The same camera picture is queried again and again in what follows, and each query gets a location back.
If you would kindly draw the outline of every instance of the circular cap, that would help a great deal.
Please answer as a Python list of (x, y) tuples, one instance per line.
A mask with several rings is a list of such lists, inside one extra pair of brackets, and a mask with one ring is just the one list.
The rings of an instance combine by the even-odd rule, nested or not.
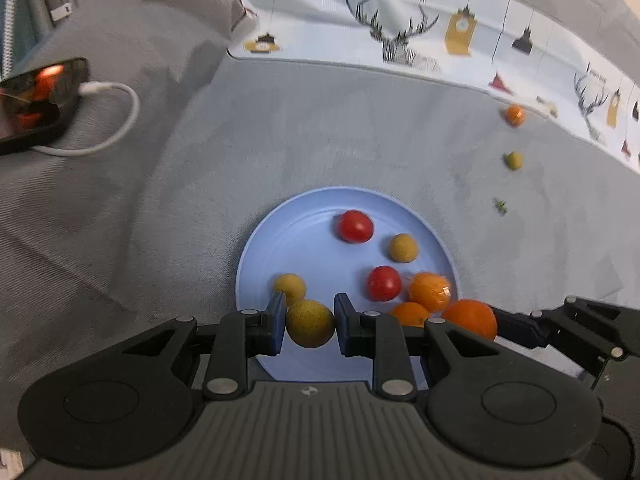
[(228, 377), (218, 377), (207, 383), (207, 390), (213, 394), (228, 395), (238, 389), (238, 383)]
[(65, 397), (66, 412), (76, 420), (101, 424), (129, 415), (138, 405), (138, 393), (117, 381), (94, 381), (71, 390)]
[(409, 381), (402, 379), (389, 379), (382, 383), (382, 391), (396, 397), (409, 395), (413, 390), (414, 386)]
[(556, 400), (536, 384), (511, 382), (491, 386), (482, 395), (489, 415), (510, 424), (537, 424), (553, 415)]

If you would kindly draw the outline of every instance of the red tomato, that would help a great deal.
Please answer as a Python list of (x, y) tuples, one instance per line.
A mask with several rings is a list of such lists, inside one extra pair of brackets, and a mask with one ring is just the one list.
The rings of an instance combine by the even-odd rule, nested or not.
[(393, 267), (376, 267), (367, 278), (367, 291), (373, 301), (392, 300), (401, 289), (400, 274)]
[(345, 242), (363, 244), (373, 236), (373, 222), (362, 211), (347, 211), (338, 220), (338, 234)]

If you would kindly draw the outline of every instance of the deer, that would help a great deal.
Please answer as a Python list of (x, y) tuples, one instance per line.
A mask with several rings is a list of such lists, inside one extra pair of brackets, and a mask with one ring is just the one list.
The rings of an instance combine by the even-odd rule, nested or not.
[(584, 80), (587, 78), (587, 76), (589, 75), (589, 68), (591, 67), (591, 64), (589, 63), (589, 65), (587, 66), (587, 72), (584, 75), (581, 75), (580, 77), (578, 77), (578, 74), (575, 73), (574, 74), (574, 89), (575, 89), (575, 94), (578, 96), (578, 109), (580, 110), (580, 114), (582, 115), (582, 118), (584, 119), (584, 122), (587, 123), (587, 128), (589, 130), (589, 135), (591, 136), (591, 138), (593, 140), (600, 140), (600, 133), (598, 130), (596, 130), (596, 128), (591, 124), (591, 121), (589, 120), (589, 115), (591, 115), (591, 113), (596, 109), (601, 107), (609, 98), (609, 95), (605, 95), (604, 93), (604, 87), (602, 88), (602, 93), (598, 92), (596, 94), (595, 99), (589, 103), (589, 104), (585, 104), (585, 93), (587, 91), (587, 85), (583, 85), (582, 83), (584, 82)]
[(431, 67), (432, 72), (437, 70), (438, 62), (435, 59), (421, 56), (415, 50), (408, 48), (408, 43), (411, 38), (421, 36), (429, 32), (433, 28), (433, 25), (438, 21), (440, 15), (437, 15), (431, 23), (428, 23), (428, 18), (424, 9), (422, 6), (418, 5), (422, 15), (420, 25), (418, 25), (414, 30), (414, 20), (410, 18), (409, 28), (398, 32), (396, 37), (390, 38), (382, 31), (382, 25), (380, 25), (380, 22), (378, 21), (377, 10), (373, 13), (371, 18), (363, 12), (362, 8), (368, 1), (369, 0), (361, 0), (356, 4), (354, 9), (349, 0), (347, 0), (347, 7), (349, 7), (351, 15), (358, 23), (365, 27), (369, 27), (371, 37), (382, 43), (382, 60), (387, 63), (398, 63), (407, 66), (416, 66), (418, 64), (426, 63)]

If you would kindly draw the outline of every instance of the tangerine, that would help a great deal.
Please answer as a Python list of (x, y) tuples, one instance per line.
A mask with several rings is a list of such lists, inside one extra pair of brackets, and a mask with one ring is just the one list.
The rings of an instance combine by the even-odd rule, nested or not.
[(422, 328), (424, 321), (431, 316), (431, 313), (426, 308), (414, 301), (396, 305), (389, 314), (397, 317), (402, 325), (417, 326), (419, 328)]
[(518, 126), (522, 126), (524, 121), (527, 119), (527, 113), (524, 111), (524, 108), (520, 105), (511, 105), (507, 108), (507, 113), (505, 114), (507, 122), (517, 128)]
[(409, 299), (429, 312), (444, 310), (451, 299), (449, 280), (433, 272), (418, 272), (409, 284)]
[(478, 300), (458, 300), (442, 313), (446, 319), (493, 341), (498, 335), (498, 322), (491, 307)]

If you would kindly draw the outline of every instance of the blue plate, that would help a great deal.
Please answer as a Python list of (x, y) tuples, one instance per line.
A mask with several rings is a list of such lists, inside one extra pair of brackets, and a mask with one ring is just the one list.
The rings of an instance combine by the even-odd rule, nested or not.
[[(374, 223), (373, 238), (365, 244), (348, 244), (335, 234), (338, 217), (349, 209), (366, 213)], [(396, 264), (386, 256), (389, 240), (409, 233), (420, 255), (409, 264)], [(400, 273), (401, 295), (385, 303), (368, 299), (365, 284), (374, 267), (388, 265)], [(382, 193), (356, 187), (325, 187), (295, 196), (277, 206), (249, 237), (236, 275), (238, 310), (265, 309), (274, 280), (293, 272), (306, 283), (306, 298), (333, 310), (334, 295), (346, 292), (359, 312), (388, 312), (407, 301), (406, 285), (415, 272), (436, 272), (452, 284), (457, 300), (458, 273), (449, 253), (427, 222), (407, 206)], [(297, 346), (285, 333), (277, 357), (260, 356), (264, 369), (279, 381), (369, 381), (372, 361), (340, 354), (334, 337), (320, 348)], [(419, 358), (412, 358), (418, 387), (425, 387)]]

